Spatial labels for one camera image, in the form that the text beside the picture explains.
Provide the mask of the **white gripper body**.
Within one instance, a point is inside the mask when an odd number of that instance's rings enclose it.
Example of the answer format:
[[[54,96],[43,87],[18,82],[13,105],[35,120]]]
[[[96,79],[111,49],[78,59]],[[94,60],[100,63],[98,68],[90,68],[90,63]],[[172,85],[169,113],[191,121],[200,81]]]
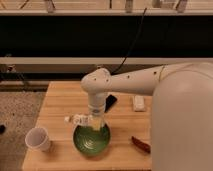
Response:
[[[89,113],[94,116],[102,116],[106,107],[106,93],[97,93],[88,95]]]

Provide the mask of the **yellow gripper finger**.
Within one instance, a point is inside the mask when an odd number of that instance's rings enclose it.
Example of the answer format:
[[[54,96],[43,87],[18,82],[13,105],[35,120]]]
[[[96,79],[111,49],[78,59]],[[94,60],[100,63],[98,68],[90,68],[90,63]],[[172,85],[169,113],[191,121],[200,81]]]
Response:
[[[95,131],[99,131],[100,130],[101,124],[102,124],[102,118],[100,116],[93,116],[92,117],[91,125],[92,125],[92,128]]]

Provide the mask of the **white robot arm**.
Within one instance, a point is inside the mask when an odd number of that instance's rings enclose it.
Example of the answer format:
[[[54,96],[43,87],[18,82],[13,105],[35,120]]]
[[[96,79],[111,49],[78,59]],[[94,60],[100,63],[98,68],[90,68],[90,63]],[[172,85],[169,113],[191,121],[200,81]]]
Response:
[[[105,68],[81,80],[89,112],[104,94],[150,95],[152,171],[213,171],[213,63],[163,65],[112,76]]]

